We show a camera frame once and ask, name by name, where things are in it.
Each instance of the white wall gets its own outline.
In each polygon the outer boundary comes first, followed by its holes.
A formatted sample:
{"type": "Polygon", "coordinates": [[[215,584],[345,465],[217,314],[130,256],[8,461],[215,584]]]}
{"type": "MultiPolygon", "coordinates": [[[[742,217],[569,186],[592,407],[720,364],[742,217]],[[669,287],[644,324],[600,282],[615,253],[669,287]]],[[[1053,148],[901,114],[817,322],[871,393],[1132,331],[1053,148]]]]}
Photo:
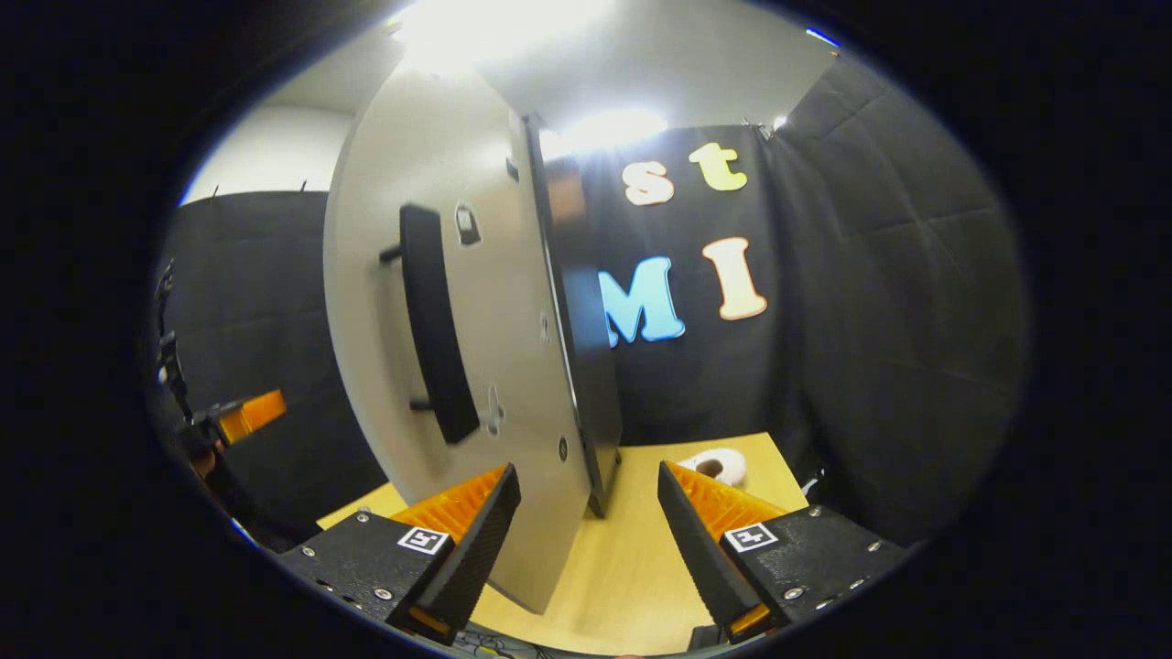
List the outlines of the white wall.
{"type": "Polygon", "coordinates": [[[261,106],[232,129],[196,174],[182,204],[233,192],[328,191],[354,117],[292,106],[261,106]]]}

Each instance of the letter s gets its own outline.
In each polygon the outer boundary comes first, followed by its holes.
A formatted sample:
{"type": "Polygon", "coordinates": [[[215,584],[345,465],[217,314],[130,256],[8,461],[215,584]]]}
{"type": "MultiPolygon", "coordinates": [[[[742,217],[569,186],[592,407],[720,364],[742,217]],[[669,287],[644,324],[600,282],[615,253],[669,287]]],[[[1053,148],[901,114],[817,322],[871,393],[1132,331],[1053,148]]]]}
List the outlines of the letter s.
{"type": "Polygon", "coordinates": [[[655,161],[631,163],[622,170],[627,199],[636,206],[662,204],[675,195],[675,185],[666,178],[667,168],[655,161]]]}

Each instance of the quilted black panel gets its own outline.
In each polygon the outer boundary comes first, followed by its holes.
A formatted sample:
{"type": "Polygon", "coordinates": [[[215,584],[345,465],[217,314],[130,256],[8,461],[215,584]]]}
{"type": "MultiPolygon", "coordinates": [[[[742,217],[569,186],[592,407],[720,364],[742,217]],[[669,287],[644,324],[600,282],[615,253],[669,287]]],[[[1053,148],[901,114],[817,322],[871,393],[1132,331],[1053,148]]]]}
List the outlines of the quilted black panel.
{"type": "Polygon", "coordinates": [[[959,512],[1015,408],[1026,312],[1009,215],[943,125],[847,57],[766,144],[811,441],[864,525],[914,542],[959,512]]]}
{"type": "Polygon", "coordinates": [[[386,482],[334,360],[325,218],[325,192],[217,196],[177,209],[163,249],[164,263],[175,258],[166,328],[192,408],[275,388],[285,396],[288,412],[224,464],[266,517],[302,534],[386,482]]]}

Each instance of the ceiling light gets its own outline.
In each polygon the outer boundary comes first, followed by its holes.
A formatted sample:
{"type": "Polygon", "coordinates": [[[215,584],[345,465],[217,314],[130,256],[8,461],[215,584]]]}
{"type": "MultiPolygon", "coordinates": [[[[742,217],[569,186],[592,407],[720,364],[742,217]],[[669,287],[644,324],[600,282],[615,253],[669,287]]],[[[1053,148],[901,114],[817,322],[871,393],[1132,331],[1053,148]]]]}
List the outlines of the ceiling light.
{"type": "Polygon", "coordinates": [[[421,0],[388,20],[390,38],[422,50],[415,60],[476,63],[564,38],[601,18],[613,0],[421,0]]]}
{"type": "Polygon", "coordinates": [[[572,151],[570,144],[560,135],[552,130],[538,131],[537,140],[541,147],[543,159],[554,161],[564,158],[572,151]]]}
{"type": "Polygon", "coordinates": [[[582,120],[566,138],[575,154],[582,154],[645,140],[666,128],[662,117],[647,110],[611,110],[582,120]]]}

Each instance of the white ceiling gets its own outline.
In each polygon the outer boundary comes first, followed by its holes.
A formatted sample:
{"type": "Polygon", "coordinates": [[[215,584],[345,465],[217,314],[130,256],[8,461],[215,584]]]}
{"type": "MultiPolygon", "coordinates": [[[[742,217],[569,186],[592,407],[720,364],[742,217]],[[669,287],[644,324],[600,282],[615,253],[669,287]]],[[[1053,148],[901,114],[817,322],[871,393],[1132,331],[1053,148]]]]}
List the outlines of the white ceiling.
{"type": "MultiPolygon", "coordinates": [[[[380,26],[339,48],[266,103],[356,115],[406,53],[387,32],[380,26]]],[[[615,0],[568,36],[477,70],[518,114],[538,111],[561,130],[628,107],[672,127],[770,123],[832,61],[805,26],[738,0],[615,0]]]]}

